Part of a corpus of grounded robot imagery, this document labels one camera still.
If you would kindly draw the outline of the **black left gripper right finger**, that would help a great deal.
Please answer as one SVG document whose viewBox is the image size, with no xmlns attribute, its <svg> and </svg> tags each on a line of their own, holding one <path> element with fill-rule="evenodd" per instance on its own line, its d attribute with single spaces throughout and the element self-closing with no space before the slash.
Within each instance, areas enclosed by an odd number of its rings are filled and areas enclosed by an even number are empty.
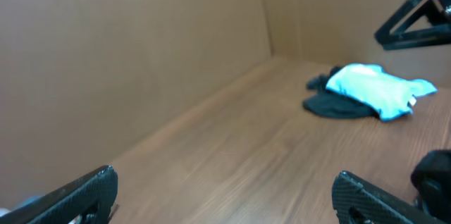
<svg viewBox="0 0 451 224">
<path fill-rule="evenodd" d="M 348 171 L 335 177 L 331 192 L 340 224 L 445 224 Z"/>
</svg>

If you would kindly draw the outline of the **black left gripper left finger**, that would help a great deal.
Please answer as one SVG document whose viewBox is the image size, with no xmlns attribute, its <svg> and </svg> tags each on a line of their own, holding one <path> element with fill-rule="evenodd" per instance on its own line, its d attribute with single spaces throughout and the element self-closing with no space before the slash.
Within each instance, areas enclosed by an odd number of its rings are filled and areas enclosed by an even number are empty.
<svg viewBox="0 0 451 224">
<path fill-rule="evenodd" d="M 117 172 L 101 166 L 3 215 L 1 224 L 108 224 L 117 193 Z"/>
</svg>

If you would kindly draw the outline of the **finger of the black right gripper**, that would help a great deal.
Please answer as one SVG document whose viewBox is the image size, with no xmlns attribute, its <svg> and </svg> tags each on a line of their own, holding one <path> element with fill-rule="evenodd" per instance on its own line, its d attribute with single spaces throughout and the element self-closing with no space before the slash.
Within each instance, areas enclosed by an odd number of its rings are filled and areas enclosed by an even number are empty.
<svg viewBox="0 0 451 224">
<path fill-rule="evenodd" d="M 450 0 L 406 0 L 376 31 L 386 50 L 450 43 Z"/>
</svg>

